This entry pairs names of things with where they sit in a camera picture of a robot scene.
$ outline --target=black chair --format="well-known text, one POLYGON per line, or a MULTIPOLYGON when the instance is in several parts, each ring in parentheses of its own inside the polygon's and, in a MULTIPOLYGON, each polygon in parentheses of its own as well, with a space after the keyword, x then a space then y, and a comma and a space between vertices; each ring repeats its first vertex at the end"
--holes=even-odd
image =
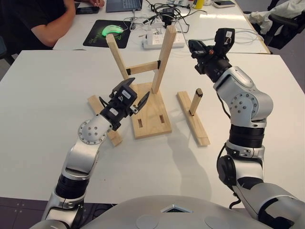
POLYGON ((267 8, 268 11, 270 11, 272 8, 274 8, 277 5, 278 2, 279 2, 279 0, 272 0, 270 5, 267 8))
POLYGON ((4 40, 0 36, 0 60, 1 59, 5 59, 9 65, 12 65, 15 61, 15 59, 11 55, 8 54, 8 50, 6 48, 4 40))
POLYGON ((276 49, 283 48, 305 28, 305 11, 292 19, 280 17, 275 14, 270 14, 268 18, 272 21, 272 26, 264 36, 264 42, 267 46, 276 49), (281 33, 275 36, 276 31, 281 26, 283 26, 281 33))
POLYGON ((5 24, 2 15, 2 1, 0 0, 0 60, 5 59, 9 65, 12 65, 15 59, 12 57, 14 54, 19 54, 21 48, 19 42, 10 29, 5 24))

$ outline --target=green glowing mouse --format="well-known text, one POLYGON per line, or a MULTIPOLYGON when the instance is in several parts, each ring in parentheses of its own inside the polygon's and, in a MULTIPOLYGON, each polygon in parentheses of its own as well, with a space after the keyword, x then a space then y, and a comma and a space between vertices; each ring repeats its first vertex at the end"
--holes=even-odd
POLYGON ((117 26, 117 25, 107 25, 103 29, 102 35, 105 37, 105 36, 107 36, 107 34, 112 33, 114 36, 118 36, 122 32, 124 32, 124 30, 120 26, 117 26))

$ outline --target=white table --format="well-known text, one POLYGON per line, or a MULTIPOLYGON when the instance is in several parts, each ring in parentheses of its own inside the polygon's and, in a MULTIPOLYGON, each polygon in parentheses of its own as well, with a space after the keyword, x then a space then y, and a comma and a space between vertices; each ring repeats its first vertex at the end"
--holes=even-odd
MULTIPOLYGON (((127 65, 142 63, 145 53, 122 50, 127 65)), ((228 55, 268 93, 274 110, 265 131, 265 182, 282 186, 305 200, 305 97, 280 56, 228 55)), ((146 57, 153 61, 155 57, 146 57)), ((218 179, 216 158, 229 137, 230 122, 206 75, 194 69, 189 54, 171 54, 161 92, 171 134, 135 140, 130 118, 122 120, 123 142, 107 139, 88 186, 86 202, 120 203, 146 195, 185 195, 228 207, 235 200, 218 179), (198 115, 211 145, 198 148, 176 98, 192 97, 201 87, 198 115)), ((149 82, 153 73, 136 76, 149 82)), ((0 82, 0 196, 48 200, 79 125, 93 117, 87 98, 107 99, 122 76, 110 50, 23 51, 0 82)))
MULTIPOLYGON (((157 2, 166 3, 165 0, 152 0, 152 4, 157 2)), ((86 3, 81 3, 79 7, 87 6, 86 3)), ((91 15, 76 15, 73 25, 65 36, 60 38, 55 44, 55 50, 75 50, 75 49, 85 49, 85 50, 100 50, 100 47, 89 47, 83 46, 87 35, 89 34, 92 26, 96 20, 119 20, 122 21, 124 18, 132 17, 132 12, 117 12, 117 13, 106 13, 106 7, 101 8, 98 14, 91 15)), ((188 9, 181 9, 182 14, 186 15, 188 9)), ((202 10, 208 12, 205 15, 203 12, 197 12, 185 20, 191 25, 189 32, 185 34, 186 39, 209 39, 211 41, 206 41, 208 45, 214 45, 214 37, 216 31, 219 28, 242 28, 242 29, 252 29, 249 22, 243 16, 240 8, 238 6, 229 8, 216 8, 214 6, 204 6, 202 10)), ((143 7, 141 11, 136 11, 135 15, 140 16, 153 16, 154 13, 148 8, 148 3, 143 0, 143 7)), ((180 20, 181 26, 185 31, 187 26, 184 24, 183 20, 180 20)), ((128 40, 127 49, 132 51, 143 51, 142 47, 142 37, 147 32, 144 30, 146 27, 139 27, 137 30, 132 31, 128 40)), ((180 31, 179 24, 176 24, 176 28, 180 31)), ((256 36, 249 33, 239 33, 236 34, 235 44, 229 52, 235 53, 270 53, 265 44, 257 39, 252 43, 238 44, 238 42, 248 42, 250 38, 255 38, 256 36)), ((175 49, 175 52, 184 52, 187 47, 180 49, 175 49)))

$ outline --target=white power strip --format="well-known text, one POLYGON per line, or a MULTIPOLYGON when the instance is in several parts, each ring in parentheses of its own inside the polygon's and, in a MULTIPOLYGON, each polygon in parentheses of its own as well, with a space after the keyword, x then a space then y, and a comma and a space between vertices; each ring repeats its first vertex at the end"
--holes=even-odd
MULTIPOLYGON (((144 49, 161 49, 164 39, 164 34, 154 34, 152 35, 152 41, 149 42, 148 39, 144 37, 143 47, 144 49)), ((185 44, 184 37, 182 33, 177 33, 176 38, 173 42, 173 48, 183 48, 185 44)))

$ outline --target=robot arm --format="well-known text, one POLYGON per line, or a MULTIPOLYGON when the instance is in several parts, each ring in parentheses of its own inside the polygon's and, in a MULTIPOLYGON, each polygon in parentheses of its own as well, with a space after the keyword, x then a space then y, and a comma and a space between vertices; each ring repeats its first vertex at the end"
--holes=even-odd
POLYGON ((145 105, 149 92, 138 106, 132 105, 137 94, 129 85, 134 78, 122 81, 110 94, 111 100, 93 119, 83 122, 78 129, 75 145, 68 152, 58 183, 54 188, 42 222, 33 228, 79 228, 84 198, 90 177, 98 161, 100 146, 107 132, 117 130, 120 121, 136 114, 145 105))
POLYGON ((289 228, 304 211, 304 202, 274 184, 264 183, 264 129, 272 99, 260 92, 240 68, 226 57, 234 43, 234 29, 219 29, 215 46, 189 40, 195 69, 214 82, 219 98, 230 109, 227 155, 218 157, 220 180, 242 201, 252 218, 273 228, 289 228))

